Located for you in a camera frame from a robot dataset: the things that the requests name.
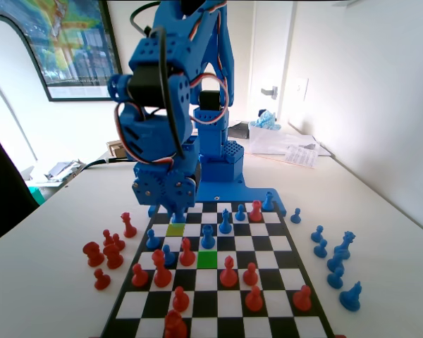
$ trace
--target framed poster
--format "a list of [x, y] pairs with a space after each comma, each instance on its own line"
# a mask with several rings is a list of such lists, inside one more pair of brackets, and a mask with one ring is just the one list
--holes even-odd
[[50, 101], [108, 101], [122, 73], [106, 1], [0, 0], [0, 20], [20, 35]]

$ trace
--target blue pawn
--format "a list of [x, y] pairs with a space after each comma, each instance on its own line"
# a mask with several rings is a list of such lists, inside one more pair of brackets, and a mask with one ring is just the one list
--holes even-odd
[[359, 295], [362, 292], [362, 287], [360, 286], [360, 282], [354, 284], [349, 291], [343, 291], [340, 293], [338, 297], [340, 299], [341, 305], [345, 306], [345, 308], [349, 311], [357, 311], [360, 309], [360, 302], [359, 302]]
[[224, 209], [223, 211], [223, 221], [219, 225], [219, 231], [221, 232], [221, 234], [228, 234], [230, 231], [232, 231], [232, 225], [228, 222], [227, 209]]
[[295, 214], [291, 215], [290, 220], [295, 223], [295, 224], [299, 224], [301, 222], [301, 217], [299, 217], [299, 214], [301, 212], [301, 209], [296, 208], [295, 209]]
[[317, 255], [320, 258], [324, 258], [327, 256], [327, 251], [324, 248], [327, 245], [327, 241], [325, 239], [322, 239], [320, 243], [313, 248], [313, 252], [315, 255]]
[[310, 238], [313, 242], [319, 243], [323, 239], [323, 235], [321, 234], [323, 232], [323, 227], [321, 225], [317, 226], [317, 231], [313, 232], [310, 235]]
[[200, 240], [200, 244], [202, 244], [205, 249], [211, 249], [215, 242], [213, 238], [213, 227], [210, 224], [204, 225], [202, 234], [204, 234], [204, 236]]
[[176, 256], [171, 252], [168, 244], [163, 246], [164, 252], [164, 266], [170, 266], [176, 260]]
[[147, 236], [149, 239], [146, 242], [146, 246], [149, 250], [155, 250], [160, 245], [160, 238], [155, 237], [155, 232], [153, 229], [147, 231]]
[[327, 282], [331, 285], [334, 289], [340, 289], [343, 286], [343, 281], [341, 280], [341, 276], [343, 276], [344, 269], [336, 268], [334, 273], [329, 273], [327, 276]]
[[245, 207], [242, 204], [240, 204], [238, 206], [238, 212], [235, 214], [235, 218], [237, 220], [239, 220], [240, 222], [242, 220], [245, 220], [245, 218], [246, 218], [246, 215], [245, 215]]
[[262, 204], [262, 209], [264, 211], [273, 211], [274, 210], [273, 194], [271, 192], [266, 193], [265, 201]]

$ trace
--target black office chair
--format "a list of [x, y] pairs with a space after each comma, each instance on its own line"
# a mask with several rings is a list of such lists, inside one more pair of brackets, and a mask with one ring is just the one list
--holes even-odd
[[23, 178], [0, 144], [0, 237], [37, 207]]

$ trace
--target desk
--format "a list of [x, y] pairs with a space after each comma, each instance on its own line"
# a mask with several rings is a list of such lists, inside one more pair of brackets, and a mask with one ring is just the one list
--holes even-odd
[[[130, 188], [132, 167], [86, 170], [0, 239], [0, 338], [100, 335], [149, 221]], [[250, 187], [275, 187], [287, 217], [301, 208], [302, 222], [287, 223], [336, 334], [423, 337], [423, 230], [329, 157], [306, 169], [247, 154], [244, 174]], [[101, 243], [104, 229], [122, 234], [124, 211], [138, 234], [125, 240], [125, 263], [98, 292], [82, 248]], [[344, 290], [362, 282], [357, 313], [346, 311], [326, 283], [326, 260], [313, 254], [309, 238], [317, 225], [324, 226], [328, 251], [346, 230], [357, 235], [343, 276]]]

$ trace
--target white wall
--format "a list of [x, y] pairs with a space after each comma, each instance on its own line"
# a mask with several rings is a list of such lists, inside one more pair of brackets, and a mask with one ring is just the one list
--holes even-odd
[[423, 225], [423, 0], [299, 2], [296, 77], [305, 102], [286, 95], [283, 114]]

